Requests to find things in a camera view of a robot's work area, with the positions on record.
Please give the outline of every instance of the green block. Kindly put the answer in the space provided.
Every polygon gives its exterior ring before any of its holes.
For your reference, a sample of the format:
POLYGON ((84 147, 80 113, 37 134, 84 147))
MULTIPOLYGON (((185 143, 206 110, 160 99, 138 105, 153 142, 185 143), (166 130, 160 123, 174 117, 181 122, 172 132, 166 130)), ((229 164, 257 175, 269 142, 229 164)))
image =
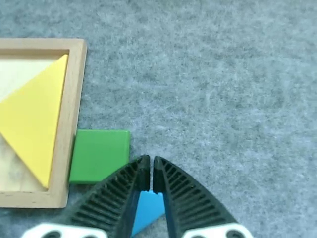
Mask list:
POLYGON ((130 132, 78 130, 70 183, 98 183, 129 161, 130 132))

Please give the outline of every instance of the gray felt surface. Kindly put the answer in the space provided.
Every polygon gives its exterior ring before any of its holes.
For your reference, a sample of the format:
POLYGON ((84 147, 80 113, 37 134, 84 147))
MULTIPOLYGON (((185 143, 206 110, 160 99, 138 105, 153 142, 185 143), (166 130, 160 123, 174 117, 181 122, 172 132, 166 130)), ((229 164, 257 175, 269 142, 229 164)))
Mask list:
MULTIPOLYGON (((317 237, 316 23, 315 0, 0 1, 1 37, 87 40, 79 128, 130 130, 131 157, 175 162, 257 238, 317 237)), ((0 237, 59 212, 0 209, 0 237)))

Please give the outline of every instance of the wooden board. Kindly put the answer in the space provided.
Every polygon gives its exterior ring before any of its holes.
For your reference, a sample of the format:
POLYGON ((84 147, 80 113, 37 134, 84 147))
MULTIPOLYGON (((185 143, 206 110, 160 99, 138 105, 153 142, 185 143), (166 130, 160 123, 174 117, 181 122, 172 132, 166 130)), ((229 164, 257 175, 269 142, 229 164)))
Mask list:
POLYGON ((68 54, 49 188, 41 186, 0 135, 0 207, 60 208, 66 205, 86 51, 82 39, 0 38, 0 101, 63 54, 68 54))

